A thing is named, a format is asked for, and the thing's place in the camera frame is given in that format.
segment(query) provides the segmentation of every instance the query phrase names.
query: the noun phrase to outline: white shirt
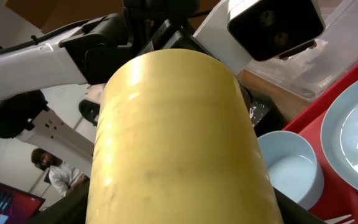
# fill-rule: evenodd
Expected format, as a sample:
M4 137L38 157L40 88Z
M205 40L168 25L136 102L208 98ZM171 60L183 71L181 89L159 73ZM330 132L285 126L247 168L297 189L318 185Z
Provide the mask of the white shirt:
M49 180L62 197L66 196L68 188L73 188L82 175L84 173L66 162L49 167Z

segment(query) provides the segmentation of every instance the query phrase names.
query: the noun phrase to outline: wooden table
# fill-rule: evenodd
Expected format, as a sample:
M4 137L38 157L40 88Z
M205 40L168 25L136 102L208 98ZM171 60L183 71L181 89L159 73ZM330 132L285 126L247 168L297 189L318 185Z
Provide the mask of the wooden table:
M311 102L306 101L245 69L237 75L237 78L247 88L270 96L288 122L292 121L311 104Z

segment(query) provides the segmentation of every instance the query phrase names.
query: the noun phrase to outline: cardboard box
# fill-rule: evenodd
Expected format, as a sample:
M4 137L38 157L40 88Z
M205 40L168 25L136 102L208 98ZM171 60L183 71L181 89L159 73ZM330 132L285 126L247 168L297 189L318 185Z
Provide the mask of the cardboard box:
M219 0L201 0L200 10L212 9ZM122 0L7 0L5 6L46 34L83 19L93 19L122 11ZM197 29L206 16L190 19Z

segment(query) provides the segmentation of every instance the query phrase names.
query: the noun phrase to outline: man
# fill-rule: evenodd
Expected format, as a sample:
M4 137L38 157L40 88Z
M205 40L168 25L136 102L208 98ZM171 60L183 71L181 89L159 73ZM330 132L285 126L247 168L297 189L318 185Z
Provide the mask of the man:
M80 170L40 148L32 151L31 162L42 170L49 167L49 180L62 197L89 181Z

